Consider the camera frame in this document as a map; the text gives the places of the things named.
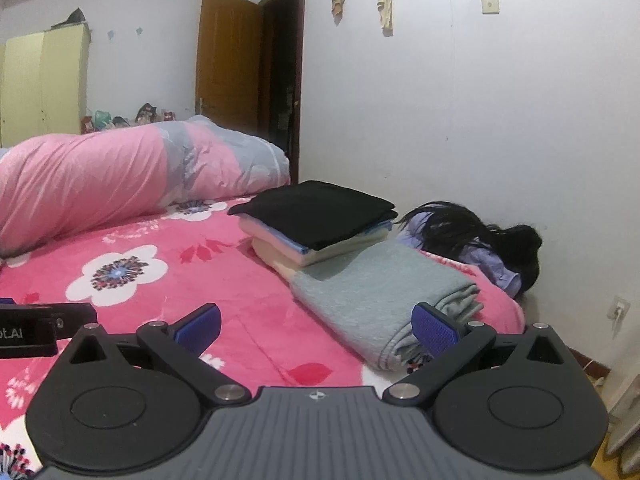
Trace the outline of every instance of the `gray folded blanket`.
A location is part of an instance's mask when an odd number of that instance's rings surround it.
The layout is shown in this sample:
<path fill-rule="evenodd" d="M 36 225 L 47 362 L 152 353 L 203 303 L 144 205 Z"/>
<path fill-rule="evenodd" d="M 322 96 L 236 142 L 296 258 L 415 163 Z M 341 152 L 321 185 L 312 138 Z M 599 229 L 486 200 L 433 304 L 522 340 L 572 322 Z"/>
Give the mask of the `gray folded blanket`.
<path fill-rule="evenodd" d="M 416 303 L 465 322 L 482 309 L 474 282 L 395 240 L 299 270 L 293 295 L 371 365 L 397 370 L 419 344 L 411 330 Z"/>

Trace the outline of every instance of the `lavender fabric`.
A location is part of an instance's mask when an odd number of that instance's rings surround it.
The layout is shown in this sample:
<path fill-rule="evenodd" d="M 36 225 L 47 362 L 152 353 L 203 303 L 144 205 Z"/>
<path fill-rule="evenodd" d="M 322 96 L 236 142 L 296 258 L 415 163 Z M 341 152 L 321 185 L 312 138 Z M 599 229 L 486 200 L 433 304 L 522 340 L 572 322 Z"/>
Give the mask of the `lavender fabric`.
<path fill-rule="evenodd" d="M 404 229 L 398 233 L 396 240 L 408 247 L 428 251 L 428 247 L 422 246 L 420 231 L 430 215 L 431 213 L 418 213 L 415 215 L 409 220 Z M 464 264 L 479 267 L 482 273 L 494 285 L 499 286 L 506 292 L 510 298 L 514 298 L 522 286 L 520 275 L 507 269 L 501 257 L 491 249 L 467 245 L 460 252 L 458 260 Z"/>

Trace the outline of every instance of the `gray ribbed panel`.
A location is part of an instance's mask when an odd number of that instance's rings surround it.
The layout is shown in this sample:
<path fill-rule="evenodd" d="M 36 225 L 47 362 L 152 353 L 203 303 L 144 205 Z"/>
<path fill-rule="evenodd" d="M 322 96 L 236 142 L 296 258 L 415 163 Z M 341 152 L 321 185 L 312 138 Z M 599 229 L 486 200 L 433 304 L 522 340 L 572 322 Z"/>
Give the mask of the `gray ribbed panel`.
<path fill-rule="evenodd" d="M 180 455 L 118 480 L 600 478 L 586 465 L 537 477 L 499 471 L 448 446 L 419 410 L 381 402 L 373 388 L 319 391 L 324 397 L 314 400 L 314 388 L 265 388 L 248 406 L 216 411 Z M 53 468 L 38 475 L 79 478 Z"/>

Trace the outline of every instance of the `beige hanging cloth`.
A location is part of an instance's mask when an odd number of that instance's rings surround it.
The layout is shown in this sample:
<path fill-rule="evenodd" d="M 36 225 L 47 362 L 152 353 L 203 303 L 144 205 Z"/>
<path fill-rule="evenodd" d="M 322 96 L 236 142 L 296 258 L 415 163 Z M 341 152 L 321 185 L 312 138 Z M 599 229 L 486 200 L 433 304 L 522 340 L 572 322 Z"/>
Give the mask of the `beige hanging cloth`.
<path fill-rule="evenodd" d="M 345 0 L 331 0 L 331 13 L 335 17 L 342 15 Z"/>
<path fill-rule="evenodd" d="M 393 0 L 378 0 L 378 12 L 380 13 L 380 25 L 385 32 L 392 32 L 394 24 L 392 19 Z"/>

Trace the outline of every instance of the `wardrobe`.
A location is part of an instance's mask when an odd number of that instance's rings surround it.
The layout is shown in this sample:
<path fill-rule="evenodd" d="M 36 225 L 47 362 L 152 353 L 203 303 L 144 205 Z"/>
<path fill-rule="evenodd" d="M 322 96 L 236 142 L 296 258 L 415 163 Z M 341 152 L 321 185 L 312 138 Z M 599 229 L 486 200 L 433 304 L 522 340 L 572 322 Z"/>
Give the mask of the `wardrobe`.
<path fill-rule="evenodd" d="M 86 23 L 11 38 L 4 46 L 0 147 L 43 134 L 79 134 L 86 113 Z"/>

